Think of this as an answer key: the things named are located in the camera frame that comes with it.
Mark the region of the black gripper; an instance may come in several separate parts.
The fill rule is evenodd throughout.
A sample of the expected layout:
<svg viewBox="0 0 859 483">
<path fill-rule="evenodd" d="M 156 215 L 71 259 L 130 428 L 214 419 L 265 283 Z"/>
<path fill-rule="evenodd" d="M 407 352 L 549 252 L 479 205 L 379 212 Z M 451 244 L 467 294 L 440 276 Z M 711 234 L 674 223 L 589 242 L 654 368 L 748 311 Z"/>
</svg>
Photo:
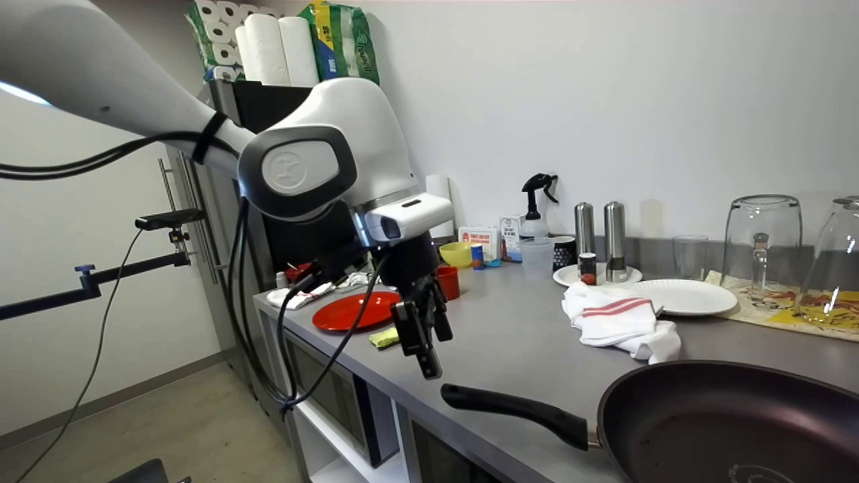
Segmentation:
<svg viewBox="0 0 859 483">
<path fill-rule="evenodd" d="M 432 330 L 438 340 L 452 338 L 452 330 L 444 313 L 444 294 L 434 282 L 434 270 L 438 270 L 438 250 L 427 234 L 388 246 L 387 262 L 381 267 L 381 279 L 388 287 L 395 287 L 403 298 L 391 306 L 399 349 L 404 356 L 412 356 L 418 361 L 423 377 L 438 377 L 440 365 L 420 326 L 415 303 L 427 303 L 427 315 L 432 319 Z"/>
</svg>

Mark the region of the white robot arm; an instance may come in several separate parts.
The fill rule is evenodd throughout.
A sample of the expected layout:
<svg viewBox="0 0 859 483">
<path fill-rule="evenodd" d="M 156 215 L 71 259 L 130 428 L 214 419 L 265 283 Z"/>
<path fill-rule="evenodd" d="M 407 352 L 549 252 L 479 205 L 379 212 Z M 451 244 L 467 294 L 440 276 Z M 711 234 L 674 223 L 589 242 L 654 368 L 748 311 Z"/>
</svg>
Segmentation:
<svg viewBox="0 0 859 483">
<path fill-rule="evenodd" d="M 90 0 L 0 0 L 0 79 L 48 103 L 142 137 L 163 137 L 196 161 L 234 175 L 263 215 L 307 223 L 334 205 L 352 216 L 352 246 L 381 255 L 399 346 L 427 377 L 451 336 L 434 283 L 428 230 L 451 203 L 418 187 L 404 133 L 379 82 L 317 82 L 282 120 L 248 130 L 184 91 Z"/>
</svg>

